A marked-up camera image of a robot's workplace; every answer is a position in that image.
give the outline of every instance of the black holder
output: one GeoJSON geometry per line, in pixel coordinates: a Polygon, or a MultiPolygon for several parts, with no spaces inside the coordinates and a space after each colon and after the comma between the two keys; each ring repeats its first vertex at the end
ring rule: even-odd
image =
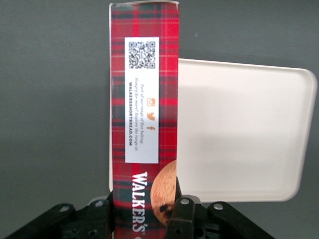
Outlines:
{"type": "MultiPolygon", "coordinates": [[[[76,211],[71,204],[49,209],[5,239],[110,239],[114,231],[112,193],[76,211]]],[[[175,206],[164,239],[274,239],[225,202],[205,208],[182,195],[177,180],[175,206]]]]}

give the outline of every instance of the walker's logo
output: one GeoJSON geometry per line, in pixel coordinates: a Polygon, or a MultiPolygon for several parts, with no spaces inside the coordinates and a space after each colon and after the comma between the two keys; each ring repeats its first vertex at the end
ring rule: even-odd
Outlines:
{"type": "Polygon", "coordinates": [[[145,187],[148,185],[147,182],[148,173],[141,173],[132,176],[132,230],[135,233],[145,232],[145,187]]]}

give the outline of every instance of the chocolate chip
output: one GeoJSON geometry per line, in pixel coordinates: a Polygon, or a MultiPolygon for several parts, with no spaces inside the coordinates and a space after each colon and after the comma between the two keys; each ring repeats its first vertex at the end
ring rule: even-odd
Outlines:
{"type": "Polygon", "coordinates": [[[165,212],[167,208],[168,208],[168,205],[165,204],[165,205],[163,205],[163,206],[161,206],[161,207],[159,208],[159,211],[160,211],[161,213],[162,213],[162,212],[165,212]]]}

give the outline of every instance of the cookie image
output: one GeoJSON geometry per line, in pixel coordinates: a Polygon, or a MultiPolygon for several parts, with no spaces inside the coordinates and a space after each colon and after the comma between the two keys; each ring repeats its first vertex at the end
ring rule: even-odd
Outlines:
{"type": "Polygon", "coordinates": [[[176,193],[176,160],[166,165],[156,176],[151,188],[151,204],[157,219],[167,225],[176,193]]]}

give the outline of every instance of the shortbread box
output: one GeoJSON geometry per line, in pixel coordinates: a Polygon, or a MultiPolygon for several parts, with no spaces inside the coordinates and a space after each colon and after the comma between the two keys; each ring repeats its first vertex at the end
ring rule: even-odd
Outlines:
{"type": "Polygon", "coordinates": [[[110,4],[116,239],[163,238],[176,191],[179,6],[110,4]]]}

